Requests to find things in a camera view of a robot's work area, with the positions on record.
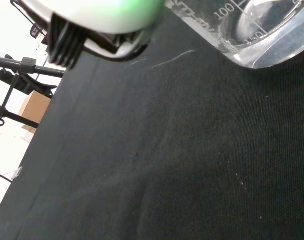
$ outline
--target black fabric surface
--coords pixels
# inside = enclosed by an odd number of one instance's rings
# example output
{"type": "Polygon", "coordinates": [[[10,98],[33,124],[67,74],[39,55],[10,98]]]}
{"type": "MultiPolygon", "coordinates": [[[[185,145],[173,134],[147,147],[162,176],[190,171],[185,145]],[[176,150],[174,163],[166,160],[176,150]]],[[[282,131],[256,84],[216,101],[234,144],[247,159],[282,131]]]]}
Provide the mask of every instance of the black fabric surface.
{"type": "Polygon", "coordinates": [[[82,54],[21,166],[0,240],[304,240],[304,53],[241,68],[168,11],[138,59],[82,54]]]}

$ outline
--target white wall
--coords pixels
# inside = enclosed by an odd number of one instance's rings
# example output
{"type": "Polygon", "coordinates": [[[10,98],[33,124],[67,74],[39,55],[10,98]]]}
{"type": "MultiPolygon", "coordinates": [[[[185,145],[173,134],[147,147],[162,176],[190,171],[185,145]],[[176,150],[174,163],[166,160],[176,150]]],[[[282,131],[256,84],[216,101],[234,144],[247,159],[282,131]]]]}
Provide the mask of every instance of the white wall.
{"type": "MultiPolygon", "coordinates": [[[[29,32],[32,25],[10,3],[9,0],[0,0],[0,56],[10,55],[14,60],[20,61],[23,57],[34,58],[37,65],[42,66],[46,55],[44,51],[37,50],[36,40],[29,32]]],[[[61,69],[49,64],[46,67],[61,69]]],[[[40,76],[38,81],[50,85],[58,85],[59,78],[40,76]]],[[[8,85],[0,81],[0,105],[2,104],[8,85]]],[[[14,91],[11,95],[7,110],[17,113],[22,105],[25,95],[14,91]]],[[[0,174],[15,171],[25,154],[29,143],[23,140],[22,124],[5,118],[6,124],[0,127],[0,174]]],[[[0,202],[8,189],[9,183],[0,178],[0,202]]]]}

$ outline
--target white plastic device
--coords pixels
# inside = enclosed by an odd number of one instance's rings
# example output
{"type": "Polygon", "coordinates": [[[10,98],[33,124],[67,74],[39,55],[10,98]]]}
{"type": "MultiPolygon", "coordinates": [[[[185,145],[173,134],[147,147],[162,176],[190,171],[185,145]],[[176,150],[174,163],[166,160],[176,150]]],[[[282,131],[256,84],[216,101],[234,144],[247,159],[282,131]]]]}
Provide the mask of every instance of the white plastic device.
{"type": "Polygon", "coordinates": [[[108,52],[92,39],[84,47],[107,59],[127,58],[146,44],[148,27],[153,24],[165,0],[19,0],[43,21],[53,14],[87,30],[110,35],[137,33],[131,42],[123,42],[116,53],[108,52]]]}

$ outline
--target glass beaker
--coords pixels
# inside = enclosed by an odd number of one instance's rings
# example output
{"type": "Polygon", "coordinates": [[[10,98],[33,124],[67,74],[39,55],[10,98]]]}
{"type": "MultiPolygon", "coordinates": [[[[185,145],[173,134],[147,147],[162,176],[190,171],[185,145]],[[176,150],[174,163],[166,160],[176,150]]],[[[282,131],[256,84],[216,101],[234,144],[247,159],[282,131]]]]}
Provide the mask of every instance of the glass beaker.
{"type": "Polygon", "coordinates": [[[168,0],[166,6],[246,68],[270,67],[304,50],[304,0],[168,0]]]}

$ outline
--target cardboard box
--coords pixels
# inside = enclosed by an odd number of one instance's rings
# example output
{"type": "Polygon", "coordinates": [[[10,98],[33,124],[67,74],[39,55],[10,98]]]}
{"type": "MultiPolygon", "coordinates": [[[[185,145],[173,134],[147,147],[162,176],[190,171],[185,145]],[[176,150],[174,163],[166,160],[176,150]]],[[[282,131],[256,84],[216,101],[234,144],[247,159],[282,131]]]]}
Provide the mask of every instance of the cardboard box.
{"type": "MultiPolygon", "coordinates": [[[[24,100],[18,115],[39,124],[46,112],[48,105],[50,104],[50,101],[51,100],[49,98],[39,94],[36,91],[33,91],[24,100]]],[[[35,128],[27,125],[24,125],[22,128],[33,134],[36,131],[35,128]]]]}

